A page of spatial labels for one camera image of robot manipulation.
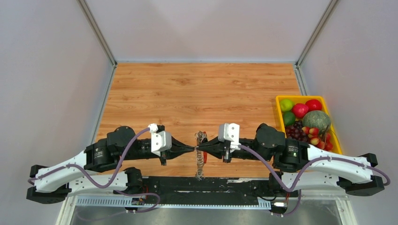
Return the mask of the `red handled metal key organizer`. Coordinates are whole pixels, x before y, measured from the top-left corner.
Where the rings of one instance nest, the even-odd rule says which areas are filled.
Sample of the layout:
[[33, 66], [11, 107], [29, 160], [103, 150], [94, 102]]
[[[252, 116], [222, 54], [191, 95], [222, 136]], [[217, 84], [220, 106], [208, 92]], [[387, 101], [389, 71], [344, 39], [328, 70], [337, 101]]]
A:
[[203, 179], [203, 167], [205, 165], [205, 153], [200, 151], [198, 149], [199, 145], [203, 143], [205, 139], [207, 139], [207, 134], [206, 132], [198, 131], [195, 134], [196, 138], [196, 146], [195, 146], [195, 152], [196, 152], [196, 164], [197, 164], [197, 171], [195, 174], [195, 177], [197, 180], [202, 180]]

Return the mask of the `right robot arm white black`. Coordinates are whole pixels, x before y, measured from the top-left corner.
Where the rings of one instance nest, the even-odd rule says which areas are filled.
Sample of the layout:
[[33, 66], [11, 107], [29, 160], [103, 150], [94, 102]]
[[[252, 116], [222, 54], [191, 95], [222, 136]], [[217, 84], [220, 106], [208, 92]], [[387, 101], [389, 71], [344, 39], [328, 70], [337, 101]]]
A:
[[377, 168], [374, 154], [349, 157], [322, 150], [283, 132], [260, 124], [253, 139], [241, 138], [239, 125], [220, 125], [216, 138], [197, 145], [223, 162], [233, 158], [259, 160], [269, 170], [268, 189], [273, 195], [302, 189], [340, 188], [348, 195], [372, 196], [390, 185]]

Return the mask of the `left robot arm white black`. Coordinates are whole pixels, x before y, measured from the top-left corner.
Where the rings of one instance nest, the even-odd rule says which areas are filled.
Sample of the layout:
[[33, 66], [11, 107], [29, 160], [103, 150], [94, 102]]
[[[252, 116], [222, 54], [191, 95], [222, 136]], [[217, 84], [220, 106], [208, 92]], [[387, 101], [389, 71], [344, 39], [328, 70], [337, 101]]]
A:
[[162, 125], [150, 124], [138, 133], [121, 126], [64, 162], [50, 167], [33, 165], [26, 198], [53, 204], [90, 191], [143, 194], [147, 188], [141, 171], [121, 169], [124, 161], [157, 158], [166, 165], [167, 160], [193, 151], [194, 147], [172, 137]]

